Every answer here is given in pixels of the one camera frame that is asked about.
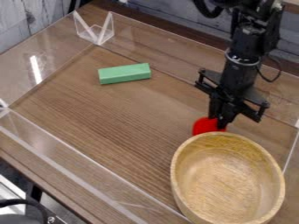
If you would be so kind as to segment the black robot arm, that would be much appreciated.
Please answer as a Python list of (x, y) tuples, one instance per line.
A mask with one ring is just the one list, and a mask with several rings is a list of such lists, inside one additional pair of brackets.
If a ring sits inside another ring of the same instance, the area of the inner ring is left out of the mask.
[(206, 18), (217, 18), (224, 11), (232, 12), (232, 45), (225, 52), (226, 65), (222, 72), (200, 71), (196, 87), (210, 96), (209, 115), (193, 126), (193, 133), (224, 131), (238, 115), (260, 122), (270, 102), (258, 93), (258, 78), (272, 83), (261, 72), (262, 60), (277, 49), (281, 23), (286, 5), (282, 0), (193, 0)]

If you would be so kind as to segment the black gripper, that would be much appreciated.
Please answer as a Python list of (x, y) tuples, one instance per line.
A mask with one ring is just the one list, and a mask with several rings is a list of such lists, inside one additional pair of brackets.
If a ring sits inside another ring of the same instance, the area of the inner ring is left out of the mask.
[(260, 122), (270, 103), (256, 89), (260, 61), (240, 63), (228, 59), (221, 73), (202, 69), (196, 87), (210, 96), (210, 119), (218, 118), (218, 128), (225, 130), (242, 114)]

